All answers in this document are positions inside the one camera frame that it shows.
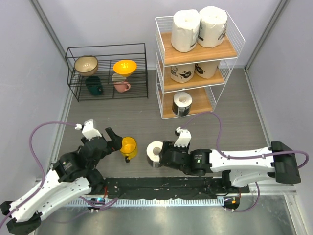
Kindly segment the white roll dark wrap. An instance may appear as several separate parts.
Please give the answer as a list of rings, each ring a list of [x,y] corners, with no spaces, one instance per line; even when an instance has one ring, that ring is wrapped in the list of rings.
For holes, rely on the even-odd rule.
[[[186,92],[177,92],[173,97],[172,111],[177,117],[185,117],[190,113],[192,97]]]
[[[161,167],[159,154],[162,150],[162,147],[163,147],[163,142],[154,141],[154,142],[151,142],[146,148],[148,164],[153,168]]]

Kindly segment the brown paper towel roll back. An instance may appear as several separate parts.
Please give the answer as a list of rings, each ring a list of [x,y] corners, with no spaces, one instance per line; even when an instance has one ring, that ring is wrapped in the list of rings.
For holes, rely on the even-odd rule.
[[[195,73],[195,64],[171,66],[170,77],[178,83],[186,83],[191,80]]]

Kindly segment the brown paper towel roll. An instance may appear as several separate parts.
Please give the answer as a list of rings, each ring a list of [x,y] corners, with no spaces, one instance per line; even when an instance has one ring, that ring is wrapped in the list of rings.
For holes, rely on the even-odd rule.
[[[201,78],[209,79],[214,76],[219,64],[220,60],[196,63],[195,73]]]
[[[171,66],[170,77],[178,83],[186,83],[191,80],[195,73],[195,64]]]

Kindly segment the brown paper towel roll front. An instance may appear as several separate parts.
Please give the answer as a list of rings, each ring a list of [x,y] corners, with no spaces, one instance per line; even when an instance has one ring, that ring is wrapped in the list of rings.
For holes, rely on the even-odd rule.
[[[220,60],[196,63],[195,73],[201,78],[209,79],[214,76],[219,64]]]

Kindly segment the white towel roll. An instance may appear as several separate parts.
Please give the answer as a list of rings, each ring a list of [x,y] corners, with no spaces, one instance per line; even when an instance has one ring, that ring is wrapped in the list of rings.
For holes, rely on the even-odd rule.
[[[173,16],[171,44],[179,52],[189,52],[195,46],[201,17],[197,10],[180,10]]]
[[[200,12],[201,22],[197,42],[202,47],[214,48],[219,46],[226,35],[228,15],[226,11],[208,6]]]

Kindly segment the white towel roll front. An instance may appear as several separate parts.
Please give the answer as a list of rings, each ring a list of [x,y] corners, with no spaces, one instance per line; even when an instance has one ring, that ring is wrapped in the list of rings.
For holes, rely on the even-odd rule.
[[[219,46],[226,35],[228,15],[226,11],[208,6],[200,12],[201,22],[197,42],[202,47],[214,48]]]

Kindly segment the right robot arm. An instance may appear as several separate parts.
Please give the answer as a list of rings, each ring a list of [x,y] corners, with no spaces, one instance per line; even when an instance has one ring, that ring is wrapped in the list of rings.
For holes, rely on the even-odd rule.
[[[226,193],[270,178],[281,184],[301,182],[295,154],[280,141],[256,150],[221,153],[215,149],[189,151],[188,147],[176,147],[174,142],[164,141],[159,157],[161,165],[186,175],[222,173],[221,188]]]

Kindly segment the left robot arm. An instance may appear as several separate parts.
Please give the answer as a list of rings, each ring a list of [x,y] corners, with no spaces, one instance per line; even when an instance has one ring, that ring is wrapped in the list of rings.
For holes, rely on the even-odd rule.
[[[87,195],[100,195],[105,180],[96,169],[105,156],[122,148],[122,137],[110,127],[106,141],[91,121],[76,124],[83,134],[82,145],[66,153],[53,165],[43,179],[20,199],[5,201],[0,209],[9,233],[27,235],[36,230],[50,214],[71,200]]]

